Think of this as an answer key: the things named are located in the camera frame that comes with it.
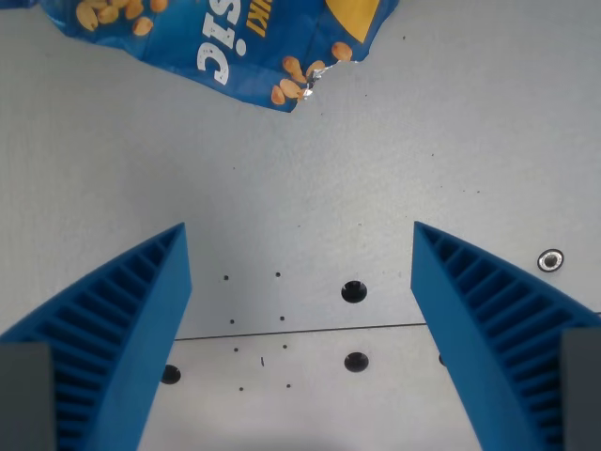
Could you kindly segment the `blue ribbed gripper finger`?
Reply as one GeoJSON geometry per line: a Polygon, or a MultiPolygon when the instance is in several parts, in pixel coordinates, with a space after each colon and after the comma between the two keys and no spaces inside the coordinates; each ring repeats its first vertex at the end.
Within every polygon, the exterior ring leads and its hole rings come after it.
{"type": "Polygon", "coordinates": [[[192,294],[186,227],[174,225],[16,322],[3,344],[51,360],[58,450],[134,450],[192,294]]]}
{"type": "Polygon", "coordinates": [[[413,228],[411,291],[484,450],[562,450],[560,343],[600,318],[431,225],[413,228]]]}

